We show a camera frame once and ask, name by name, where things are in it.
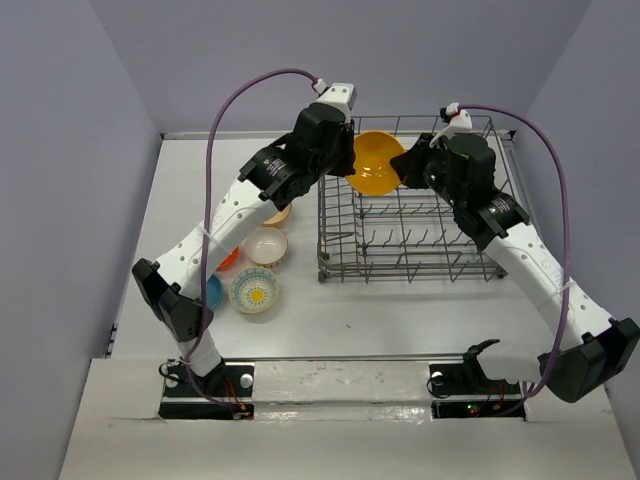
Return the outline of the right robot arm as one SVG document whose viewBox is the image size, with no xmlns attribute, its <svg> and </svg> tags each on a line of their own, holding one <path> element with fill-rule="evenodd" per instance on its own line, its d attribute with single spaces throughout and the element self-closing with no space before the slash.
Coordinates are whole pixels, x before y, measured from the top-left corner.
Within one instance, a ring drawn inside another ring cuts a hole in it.
<svg viewBox="0 0 640 480">
<path fill-rule="evenodd" d="M 630 318 L 616 319 L 572 278 L 541 240 L 526 210 L 495 184 L 496 154 L 476 134 L 423 133 L 390 165 L 410 189 L 433 190 L 452 209 L 458 228 L 493 260 L 559 335 L 550 351 L 520 354 L 491 339 L 470 348 L 462 384 L 482 392 L 496 379 L 544 384 L 575 403 L 622 372 L 639 342 Z"/>
</svg>

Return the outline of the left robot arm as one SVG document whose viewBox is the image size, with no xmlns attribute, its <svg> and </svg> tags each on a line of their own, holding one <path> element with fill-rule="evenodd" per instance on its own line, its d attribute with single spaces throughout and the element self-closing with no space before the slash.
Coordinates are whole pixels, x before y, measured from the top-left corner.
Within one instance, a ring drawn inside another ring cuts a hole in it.
<svg viewBox="0 0 640 480">
<path fill-rule="evenodd" d="M 206 282 L 254 230 L 326 174 L 354 171 L 351 105 L 318 99 L 299 114 L 291 132 L 256 152 L 218 206 L 178 245 L 155 260 L 139 259 L 133 278 L 145 303 L 176 342 L 194 391 L 211 400 L 224 378 L 224 359 L 208 331 L 213 313 Z"/>
</svg>

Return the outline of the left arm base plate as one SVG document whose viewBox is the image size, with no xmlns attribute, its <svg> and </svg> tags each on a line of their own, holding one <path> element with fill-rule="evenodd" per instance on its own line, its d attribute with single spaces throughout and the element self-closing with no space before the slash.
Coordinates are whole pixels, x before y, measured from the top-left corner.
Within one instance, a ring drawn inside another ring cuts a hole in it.
<svg viewBox="0 0 640 480">
<path fill-rule="evenodd" d="M 205 380 L 191 381 L 186 366 L 166 361 L 158 367 L 163 379 L 158 414 L 166 420 L 250 420 L 255 364 L 228 362 Z"/>
</svg>

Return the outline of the beige bowl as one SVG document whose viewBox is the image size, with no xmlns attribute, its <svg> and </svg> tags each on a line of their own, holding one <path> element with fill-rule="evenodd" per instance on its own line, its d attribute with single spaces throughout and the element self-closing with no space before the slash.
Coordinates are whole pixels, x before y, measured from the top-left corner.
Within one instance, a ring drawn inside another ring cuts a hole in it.
<svg viewBox="0 0 640 480">
<path fill-rule="evenodd" d="M 263 227 L 278 227 L 283 224 L 288 217 L 290 216 L 292 211 L 292 205 L 287 205 L 283 210 L 276 213 L 274 216 L 269 218 L 268 220 L 262 223 Z"/>
</svg>

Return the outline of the yellow bowl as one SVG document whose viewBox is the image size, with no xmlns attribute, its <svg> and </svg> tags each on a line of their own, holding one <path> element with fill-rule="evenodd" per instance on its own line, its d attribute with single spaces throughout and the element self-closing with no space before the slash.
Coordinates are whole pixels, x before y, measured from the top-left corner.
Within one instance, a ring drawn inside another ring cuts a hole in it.
<svg viewBox="0 0 640 480">
<path fill-rule="evenodd" d="M 354 139 L 355 173 L 347 176 L 346 180 L 363 195 L 387 195 L 401 184 L 391 160 L 404 152 L 404 146 L 389 133 L 361 133 Z"/>
</svg>

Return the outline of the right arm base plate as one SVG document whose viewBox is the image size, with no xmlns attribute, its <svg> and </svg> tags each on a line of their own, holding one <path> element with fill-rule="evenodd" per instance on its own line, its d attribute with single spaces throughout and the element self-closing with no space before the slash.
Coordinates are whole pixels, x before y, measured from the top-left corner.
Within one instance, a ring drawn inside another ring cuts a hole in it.
<svg viewBox="0 0 640 480">
<path fill-rule="evenodd" d="M 435 419 L 500 416 L 522 400 L 521 387 L 506 380 L 490 380 L 465 363 L 429 365 L 426 388 L 433 399 Z"/>
</svg>

